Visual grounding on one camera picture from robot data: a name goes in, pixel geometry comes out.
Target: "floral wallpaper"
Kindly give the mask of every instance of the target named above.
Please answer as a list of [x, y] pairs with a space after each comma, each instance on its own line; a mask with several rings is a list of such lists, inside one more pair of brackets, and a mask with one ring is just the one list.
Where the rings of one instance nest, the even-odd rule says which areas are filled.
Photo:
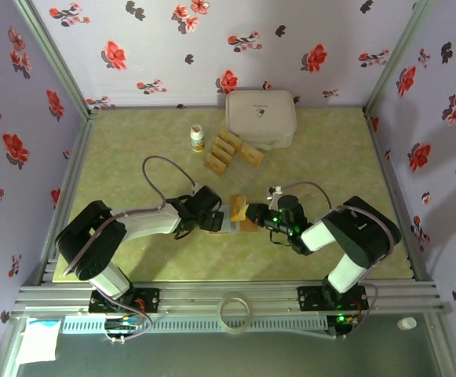
[[80, 124], [21, 15], [0, 0], [0, 342], [19, 287], [40, 262]]
[[414, 1], [32, 0], [90, 108], [224, 105], [261, 88], [364, 106]]
[[436, 2], [375, 105], [372, 129], [406, 227], [450, 304], [456, 342], [456, 6]]

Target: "metal bracket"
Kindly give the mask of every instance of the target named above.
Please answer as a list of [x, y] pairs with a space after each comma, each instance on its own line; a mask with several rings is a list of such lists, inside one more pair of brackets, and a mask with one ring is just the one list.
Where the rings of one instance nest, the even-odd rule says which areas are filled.
[[366, 288], [357, 285], [348, 291], [348, 296], [345, 296], [339, 305], [332, 306], [323, 297], [321, 286], [311, 287], [298, 287], [297, 297], [299, 300], [299, 309], [301, 312], [316, 312], [316, 311], [329, 311], [329, 310], [355, 310], [357, 305], [360, 304], [362, 310], [369, 309], [369, 302], [367, 301]]
[[[137, 288], [130, 300], [130, 306], [146, 313], [157, 313], [159, 305], [159, 289]], [[92, 291], [88, 305], [89, 313], [126, 313], [124, 310], [109, 302], [99, 291]]]

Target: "white bottle cap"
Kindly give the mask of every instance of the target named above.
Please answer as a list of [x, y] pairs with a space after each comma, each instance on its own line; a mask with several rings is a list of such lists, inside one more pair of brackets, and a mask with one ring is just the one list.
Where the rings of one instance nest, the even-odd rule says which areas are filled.
[[413, 317], [405, 317], [397, 322], [400, 330], [410, 330], [416, 327], [416, 320]]
[[199, 124], [191, 127], [191, 137], [194, 139], [201, 139], [203, 137], [203, 128]]

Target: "wire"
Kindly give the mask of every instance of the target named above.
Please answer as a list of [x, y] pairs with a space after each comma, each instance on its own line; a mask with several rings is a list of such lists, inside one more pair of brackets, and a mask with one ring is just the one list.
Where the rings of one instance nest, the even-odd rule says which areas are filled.
[[168, 163], [171, 163], [174, 165], [178, 170], [181, 171], [183, 175], [185, 175], [188, 180], [193, 184], [193, 187], [196, 185], [195, 181], [191, 176], [184, 171], [179, 165], [177, 165], [174, 161], [171, 159], [167, 159], [166, 157], [162, 156], [149, 156], [147, 157], [143, 162], [142, 162], [142, 174], [144, 175], [145, 180], [148, 182], [148, 184], [151, 186], [153, 190], [156, 191], [156, 193], [159, 195], [160, 198], [162, 198], [162, 202], [158, 207], [147, 207], [147, 208], [137, 208], [135, 210], [126, 210], [123, 212], [120, 212], [118, 214], [113, 215], [112, 217], [108, 218], [106, 221], [102, 223], [101, 226], [97, 228], [95, 233], [89, 238], [88, 242], [85, 243], [85, 246], [82, 247], [82, 249], [77, 253], [76, 256], [72, 259], [71, 263], [66, 267], [64, 270], [63, 275], [67, 276], [69, 273], [72, 272], [73, 268], [75, 265], [79, 262], [79, 260], [82, 258], [82, 256], [86, 253], [86, 251], [89, 249], [89, 247], [92, 245], [93, 241], [102, 233], [102, 231], [109, 225], [111, 224], [114, 220], [118, 220], [119, 218], [125, 217], [125, 216], [132, 216], [135, 214], [145, 214], [145, 213], [152, 213], [152, 212], [158, 212], [159, 210], [162, 210], [165, 205], [166, 205], [166, 198], [163, 195], [163, 193], [151, 182], [151, 180], [148, 177], [148, 173], [146, 172], [146, 163], [150, 159], [163, 159], [167, 161]]
[[127, 336], [125, 336], [122, 339], [117, 339], [116, 337], [111, 338], [111, 337], [109, 337], [108, 333], [105, 332], [105, 336], [107, 336], [112, 342], [125, 342], [126, 340], [131, 340], [131, 339], [136, 338], [137, 336], [141, 336], [141, 335], [145, 334], [146, 332], [149, 332], [152, 329], [153, 323], [152, 323], [152, 319], [149, 316], [149, 314], [147, 314], [146, 312], [140, 311], [139, 309], [135, 309], [132, 306], [128, 306], [128, 305], [123, 304], [121, 302], [117, 302], [111, 296], [106, 295], [100, 289], [97, 288], [97, 290], [102, 295], [102, 297], [104, 297], [109, 302], [112, 302], [113, 304], [115, 304], [117, 306], [121, 306], [123, 309], [129, 310], [130, 312], [133, 312], [133, 313], [136, 313], [136, 314], [138, 314], [140, 316], [143, 316], [144, 319], [149, 321], [149, 326], [147, 326], [147, 327], [144, 326], [144, 322], [142, 323], [142, 331], [139, 331], [137, 333], [133, 333], [132, 335], [127, 335]]
[[362, 316], [362, 306], [360, 306], [358, 301], [353, 302], [356, 305], [356, 308], [359, 310], [359, 313], [357, 314], [356, 319], [360, 320], [360, 317]]
[[282, 190], [284, 189], [290, 189], [290, 188], [293, 188], [295, 186], [299, 186], [299, 185], [311, 185], [311, 186], [314, 186], [316, 187], [318, 190], [320, 190], [320, 192], [323, 194], [323, 196], [325, 196], [325, 199], [327, 200], [327, 204], [329, 205], [329, 209], [332, 210], [332, 202], [330, 201], [330, 197], [327, 195], [327, 193], [325, 192], [325, 190], [323, 188], [321, 188], [318, 184], [316, 184], [315, 182], [311, 182], [311, 181], [301, 181], [301, 182], [298, 182], [298, 183], [293, 183], [292, 185], [288, 185], [288, 186], [283, 186], [282, 187]]
[[278, 242], [278, 241], [274, 241], [273, 240], [273, 231], [272, 230], [269, 231], [269, 240], [275, 245], [290, 246], [290, 243], [284, 244], [284, 243], [281, 243], [281, 242]]
[[372, 311], [372, 309], [374, 308], [374, 304], [376, 303], [376, 300], [378, 299], [378, 287], [376, 287], [374, 284], [371, 284], [371, 283], [365, 283], [363, 282], [363, 285], [367, 285], [368, 287], [372, 287], [374, 288], [374, 298], [372, 299], [372, 302], [370, 303], [369, 305], [369, 309], [365, 312], [365, 314], [363, 315], [363, 319], [359, 322], [359, 324], [357, 324], [353, 330], [351, 330], [349, 333], [348, 333], [348, 336], [352, 336], [352, 334], [354, 334], [356, 331], [359, 330], [359, 328], [361, 328], [364, 324], [364, 322], [366, 321], [367, 319], [367, 316], [370, 314], [370, 312]]
[[390, 229], [388, 229], [388, 226], [386, 226], [386, 224], [381, 221], [379, 218], [377, 218], [376, 216], [374, 216], [372, 213], [370, 212], [367, 212], [366, 210], [363, 210], [361, 208], [357, 208], [357, 207], [352, 207], [352, 206], [337, 206], [336, 207], [338, 210], [352, 210], [353, 212], [356, 212], [358, 214], [363, 214], [364, 216], [367, 216], [368, 218], [370, 218], [372, 221], [374, 221], [376, 224], [378, 224], [381, 229], [383, 229], [383, 231], [386, 233], [386, 236], [388, 237], [388, 241], [389, 241], [389, 249], [388, 249], [388, 253], [386, 253], [384, 256], [382, 256], [381, 258], [379, 258], [376, 263], [374, 263], [367, 271], [366, 273], [364, 273], [364, 276], [367, 276], [367, 274], [370, 272], [370, 270], [375, 267], [380, 261], [382, 261], [383, 259], [389, 257], [392, 252], [393, 252], [393, 249], [395, 247], [395, 240], [393, 239], [393, 235], [392, 233], [390, 232]]

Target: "wooden block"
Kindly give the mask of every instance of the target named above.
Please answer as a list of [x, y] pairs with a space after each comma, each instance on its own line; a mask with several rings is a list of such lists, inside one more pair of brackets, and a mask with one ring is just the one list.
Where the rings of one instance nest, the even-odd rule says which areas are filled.
[[226, 165], [229, 165], [233, 161], [233, 157], [229, 153], [226, 153], [216, 145], [212, 145], [212, 155]]
[[262, 158], [264, 157], [261, 152], [246, 142], [243, 142], [240, 147], [240, 155], [253, 167], [259, 167], [259, 165], [261, 165]]
[[259, 231], [259, 226], [255, 225], [248, 218], [240, 222], [240, 233], [252, 233], [257, 231]]
[[224, 127], [221, 128], [221, 139], [226, 141], [229, 145], [231, 145], [234, 149], [240, 148], [243, 141], [235, 134], [229, 132]]
[[231, 199], [231, 221], [245, 220], [246, 196], [237, 195]]
[[226, 141], [222, 140], [220, 137], [217, 136], [213, 144], [222, 149], [223, 151], [227, 152], [229, 155], [235, 155], [235, 147], [232, 147]]
[[205, 166], [218, 175], [224, 174], [226, 170], [226, 164], [216, 159], [211, 153], [206, 155]]

